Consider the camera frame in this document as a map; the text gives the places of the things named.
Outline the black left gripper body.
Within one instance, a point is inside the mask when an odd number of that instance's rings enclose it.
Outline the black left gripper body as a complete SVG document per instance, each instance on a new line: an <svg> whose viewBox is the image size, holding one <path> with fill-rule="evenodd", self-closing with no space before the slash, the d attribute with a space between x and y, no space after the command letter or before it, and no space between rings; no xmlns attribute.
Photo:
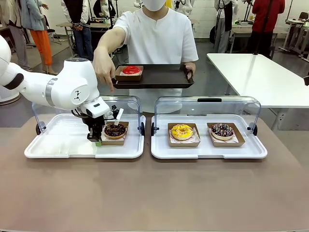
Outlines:
<svg viewBox="0 0 309 232"><path fill-rule="evenodd" d="M99 116L96 118L85 116L82 118L82 121L89 128L102 128L102 126L104 126L104 116Z"/></svg>

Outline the person's right hand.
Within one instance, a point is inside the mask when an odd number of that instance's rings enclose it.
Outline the person's right hand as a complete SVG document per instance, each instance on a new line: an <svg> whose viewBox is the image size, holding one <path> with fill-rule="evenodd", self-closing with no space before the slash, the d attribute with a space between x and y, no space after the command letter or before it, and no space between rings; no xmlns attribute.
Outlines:
<svg viewBox="0 0 309 232"><path fill-rule="evenodd" d="M115 65L104 46L97 46L94 51L93 67L98 80L105 83L114 92L112 79L115 78Z"/></svg>

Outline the person's left hand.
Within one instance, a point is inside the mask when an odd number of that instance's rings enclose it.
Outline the person's left hand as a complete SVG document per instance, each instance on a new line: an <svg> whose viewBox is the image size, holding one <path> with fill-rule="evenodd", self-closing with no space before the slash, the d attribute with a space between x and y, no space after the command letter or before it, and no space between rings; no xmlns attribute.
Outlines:
<svg viewBox="0 0 309 232"><path fill-rule="evenodd" d="M196 71L196 64L194 62L186 62L184 63L184 65L185 68L188 70L188 73L186 75L187 79L192 78Z"/></svg>

